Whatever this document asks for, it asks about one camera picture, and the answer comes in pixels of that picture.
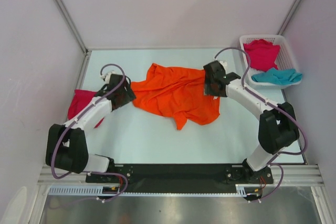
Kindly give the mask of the orange t shirt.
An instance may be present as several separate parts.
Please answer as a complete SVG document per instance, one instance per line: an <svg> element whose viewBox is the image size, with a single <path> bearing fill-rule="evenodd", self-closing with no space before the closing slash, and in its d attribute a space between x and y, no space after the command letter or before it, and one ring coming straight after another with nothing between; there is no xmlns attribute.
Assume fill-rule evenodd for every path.
<svg viewBox="0 0 336 224"><path fill-rule="evenodd" d="M177 130L181 130L188 120L199 125L210 124L220 116L220 99L204 94L204 81L204 70L153 63L144 81L131 82L136 95L133 105L172 118Z"/></svg>

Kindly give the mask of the white plastic basket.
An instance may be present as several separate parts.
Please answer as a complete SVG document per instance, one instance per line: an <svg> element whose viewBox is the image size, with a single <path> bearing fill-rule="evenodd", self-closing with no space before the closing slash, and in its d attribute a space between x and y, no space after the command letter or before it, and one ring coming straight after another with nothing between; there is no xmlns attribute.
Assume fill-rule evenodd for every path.
<svg viewBox="0 0 336 224"><path fill-rule="evenodd" d="M296 72L300 72L297 66L297 63L295 62L295 57L287 44L285 38L281 35L244 35L241 36L239 41L240 41L240 46L241 49L244 50L243 44L248 44L252 42L253 40L259 40L259 39L264 39L268 42L273 43L274 45L279 45L280 46L280 52L277 56L277 59L275 61L276 65L278 66L278 70L286 70L286 69L295 69ZM245 82L251 86L253 89L285 89L289 87L290 85L287 86L279 86L271 83L264 83L264 82L254 82L251 77L254 74L259 74L262 73L263 71L259 71L256 69L253 69L251 66L248 65L248 59L246 56L244 56L244 64L246 68L249 68L246 76L245 76Z"/></svg>

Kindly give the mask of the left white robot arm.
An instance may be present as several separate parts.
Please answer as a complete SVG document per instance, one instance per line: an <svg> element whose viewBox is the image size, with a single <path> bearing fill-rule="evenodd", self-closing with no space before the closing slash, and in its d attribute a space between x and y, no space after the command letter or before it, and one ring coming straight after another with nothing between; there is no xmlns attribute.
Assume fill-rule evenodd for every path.
<svg viewBox="0 0 336 224"><path fill-rule="evenodd" d="M112 159L98 154L90 154L87 134L98 127L105 116L132 102L136 96L127 76L110 73L103 78L106 82L97 92L75 91L71 115L64 124L53 124L48 132L46 164L54 169L70 173L98 172L105 182L115 178L116 169L110 165Z"/></svg>

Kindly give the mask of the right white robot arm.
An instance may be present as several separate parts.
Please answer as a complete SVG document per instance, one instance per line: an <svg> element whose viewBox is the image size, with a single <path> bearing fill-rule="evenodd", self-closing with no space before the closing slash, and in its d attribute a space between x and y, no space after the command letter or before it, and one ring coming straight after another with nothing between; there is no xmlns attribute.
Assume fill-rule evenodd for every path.
<svg viewBox="0 0 336 224"><path fill-rule="evenodd" d="M244 84L242 77L227 73L224 64L212 61L203 66L205 71L204 94L230 98L247 109L259 122L258 146L242 165L243 179L254 183L261 170L286 147L299 139L295 112L288 102L275 103Z"/></svg>

